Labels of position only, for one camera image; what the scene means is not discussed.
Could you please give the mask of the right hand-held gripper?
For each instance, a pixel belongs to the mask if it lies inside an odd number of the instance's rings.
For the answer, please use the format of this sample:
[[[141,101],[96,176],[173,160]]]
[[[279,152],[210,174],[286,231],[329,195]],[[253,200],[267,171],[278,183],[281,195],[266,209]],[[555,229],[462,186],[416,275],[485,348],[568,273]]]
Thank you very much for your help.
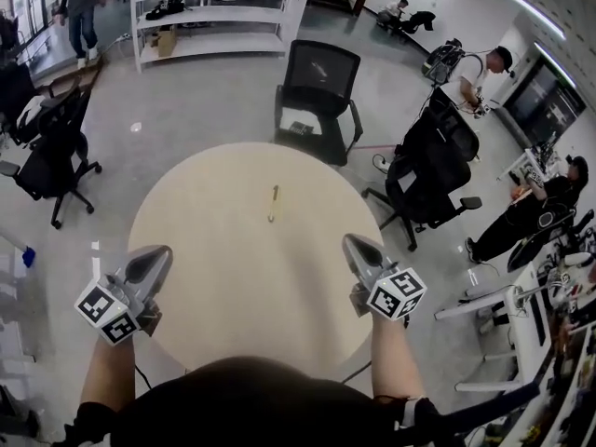
[[[342,249],[358,282],[349,298],[358,315],[376,314],[409,325],[410,316],[427,292],[427,285],[411,268],[400,268],[385,248],[373,240],[346,234]]]

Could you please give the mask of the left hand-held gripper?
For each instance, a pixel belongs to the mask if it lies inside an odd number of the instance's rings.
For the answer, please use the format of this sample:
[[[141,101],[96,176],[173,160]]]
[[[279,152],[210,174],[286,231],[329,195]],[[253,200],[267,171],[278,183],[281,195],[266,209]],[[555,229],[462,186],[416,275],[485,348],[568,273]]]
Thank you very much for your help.
[[[167,245],[131,251],[115,272],[90,281],[74,309],[108,345],[119,345],[136,332],[151,335],[162,318],[156,296],[172,263]]]

